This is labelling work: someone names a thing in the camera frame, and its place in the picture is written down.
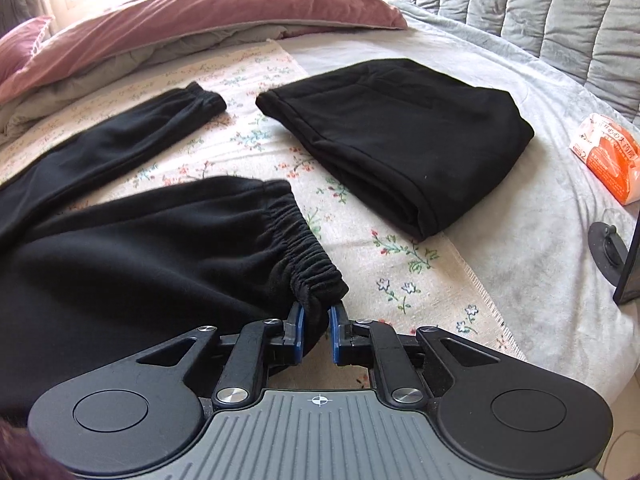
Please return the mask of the black sweatpants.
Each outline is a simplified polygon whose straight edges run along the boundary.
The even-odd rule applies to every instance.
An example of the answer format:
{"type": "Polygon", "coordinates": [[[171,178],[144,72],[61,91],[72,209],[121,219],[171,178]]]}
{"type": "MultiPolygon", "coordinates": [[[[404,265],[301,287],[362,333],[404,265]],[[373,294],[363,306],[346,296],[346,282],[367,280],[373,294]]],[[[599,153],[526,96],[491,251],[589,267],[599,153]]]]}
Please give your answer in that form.
{"type": "Polygon", "coordinates": [[[1,188],[1,415],[198,326],[238,332],[299,304],[318,339],[347,292],[285,180],[208,177],[71,210],[221,115],[172,89],[58,144],[1,188]]]}

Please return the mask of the floral bed sheet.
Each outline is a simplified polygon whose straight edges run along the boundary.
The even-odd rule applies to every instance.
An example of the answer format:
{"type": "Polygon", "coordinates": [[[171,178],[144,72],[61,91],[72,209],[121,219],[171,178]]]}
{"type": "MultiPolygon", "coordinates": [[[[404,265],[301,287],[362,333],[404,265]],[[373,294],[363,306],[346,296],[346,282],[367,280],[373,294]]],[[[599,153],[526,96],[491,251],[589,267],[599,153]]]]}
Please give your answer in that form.
{"type": "MultiPolygon", "coordinates": [[[[347,292],[338,304],[351,318],[383,322],[400,334],[434,325],[516,356],[518,347],[494,303],[442,232],[418,242],[396,229],[326,171],[292,133],[262,114],[259,93],[304,77],[294,58],[273,41],[145,70],[61,110],[7,146],[1,154],[1,187],[76,134],[169,90],[199,84],[224,99],[221,115],[75,200],[70,209],[208,177],[285,180],[312,234],[342,274],[347,292]]],[[[281,367],[280,382],[301,389],[339,384],[338,368],[314,362],[314,348],[328,337],[329,311],[318,339],[309,336],[304,323],[303,362],[281,367]]]]}

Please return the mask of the folded black garment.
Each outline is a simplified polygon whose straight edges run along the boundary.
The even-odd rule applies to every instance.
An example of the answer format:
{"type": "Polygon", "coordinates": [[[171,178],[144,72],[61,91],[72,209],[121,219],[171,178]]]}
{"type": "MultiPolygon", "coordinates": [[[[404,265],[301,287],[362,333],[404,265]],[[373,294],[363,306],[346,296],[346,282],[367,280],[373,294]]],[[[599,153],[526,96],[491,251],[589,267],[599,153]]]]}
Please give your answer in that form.
{"type": "Polygon", "coordinates": [[[508,92],[408,58],[331,70],[258,94],[352,194],[422,242],[494,190],[534,137],[508,92]]]}

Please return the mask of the black round stand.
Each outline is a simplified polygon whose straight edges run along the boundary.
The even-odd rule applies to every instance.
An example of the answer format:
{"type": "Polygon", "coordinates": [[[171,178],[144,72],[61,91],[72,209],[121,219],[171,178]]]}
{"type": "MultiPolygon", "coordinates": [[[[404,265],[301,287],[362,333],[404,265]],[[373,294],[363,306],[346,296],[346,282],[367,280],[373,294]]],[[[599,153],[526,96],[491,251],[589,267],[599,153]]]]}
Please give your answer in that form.
{"type": "Polygon", "coordinates": [[[629,246],[614,224],[593,222],[588,230],[588,247],[600,273],[614,286],[613,300],[618,306],[640,297],[640,226],[636,222],[629,246]]]}

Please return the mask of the orange white tissue pack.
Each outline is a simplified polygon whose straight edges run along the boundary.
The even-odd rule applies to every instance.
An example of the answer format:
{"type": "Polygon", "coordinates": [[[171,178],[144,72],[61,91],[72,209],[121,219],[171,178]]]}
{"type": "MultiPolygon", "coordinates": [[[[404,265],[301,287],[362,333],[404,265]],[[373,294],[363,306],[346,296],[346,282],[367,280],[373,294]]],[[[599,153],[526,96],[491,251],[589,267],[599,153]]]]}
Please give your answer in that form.
{"type": "Polygon", "coordinates": [[[639,200],[639,143],[614,119],[590,114],[570,150],[623,206],[639,200]]]}

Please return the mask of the pink grey duvet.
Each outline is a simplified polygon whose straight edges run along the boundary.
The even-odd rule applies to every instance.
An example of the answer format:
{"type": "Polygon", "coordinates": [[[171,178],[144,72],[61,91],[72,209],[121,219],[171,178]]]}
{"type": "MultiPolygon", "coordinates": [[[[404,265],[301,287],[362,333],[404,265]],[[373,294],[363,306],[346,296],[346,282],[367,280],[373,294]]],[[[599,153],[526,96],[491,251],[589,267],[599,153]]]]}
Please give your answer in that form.
{"type": "Polygon", "coordinates": [[[403,30],[383,0],[134,0],[70,25],[1,81],[1,143],[142,66],[215,44],[305,35],[315,28],[403,30]]]}

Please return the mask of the pink pillow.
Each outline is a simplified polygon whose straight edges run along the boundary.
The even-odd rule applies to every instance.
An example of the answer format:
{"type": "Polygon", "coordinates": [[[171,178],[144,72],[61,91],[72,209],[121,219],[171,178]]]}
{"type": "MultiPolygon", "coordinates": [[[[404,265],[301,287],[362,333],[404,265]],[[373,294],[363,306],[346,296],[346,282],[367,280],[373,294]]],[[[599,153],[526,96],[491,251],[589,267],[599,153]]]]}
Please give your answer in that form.
{"type": "Polygon", "coordinates": [[[23,68],[49,37],[49,15],[37,16],[14,27],[1,38],[0,80],[5,81],[23,68]]]}

